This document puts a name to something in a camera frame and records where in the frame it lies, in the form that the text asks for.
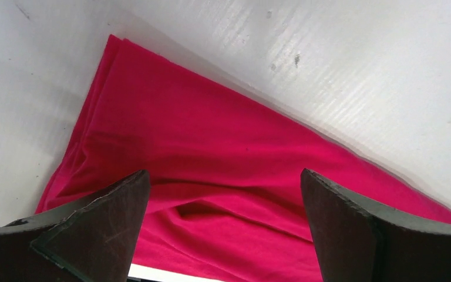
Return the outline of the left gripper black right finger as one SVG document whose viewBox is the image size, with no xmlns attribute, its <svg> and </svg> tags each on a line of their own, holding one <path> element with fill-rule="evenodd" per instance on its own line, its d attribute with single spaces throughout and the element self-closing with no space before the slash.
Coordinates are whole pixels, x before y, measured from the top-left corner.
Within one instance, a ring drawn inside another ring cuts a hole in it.
<svg viewBox="0 0 451 282">
<path fill-rule="evenodd" d="M 301 193 L 324 281 L 451 281 L 451 224 L 305 169 Z"/>
</svg>

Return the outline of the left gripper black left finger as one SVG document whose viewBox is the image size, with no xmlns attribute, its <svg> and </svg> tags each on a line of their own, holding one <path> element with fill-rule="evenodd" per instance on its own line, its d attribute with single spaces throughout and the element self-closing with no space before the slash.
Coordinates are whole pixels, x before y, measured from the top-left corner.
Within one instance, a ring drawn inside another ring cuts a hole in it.
<svg viewBox="0 0 451 282">
<path fill-rule="evenodd" d="M 0 227 L 0 281 L 126 281 L 150 194 L 139 170 Z"/>
</svg>

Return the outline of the crimson red t shirt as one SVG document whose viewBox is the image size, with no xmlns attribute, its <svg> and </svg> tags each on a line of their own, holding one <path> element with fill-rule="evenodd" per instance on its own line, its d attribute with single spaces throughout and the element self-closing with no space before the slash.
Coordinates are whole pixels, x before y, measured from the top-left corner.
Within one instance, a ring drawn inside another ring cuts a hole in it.
<svg viewBox="0 0 451 282">
<path fill-rule="evenodd" d="M 109 36 L 37 212 L 147 170 L 133 262 L 222 281 L 321 281 L 300 175 L 405 212 L 451 211 L 264 105 Z"/>
</svg>

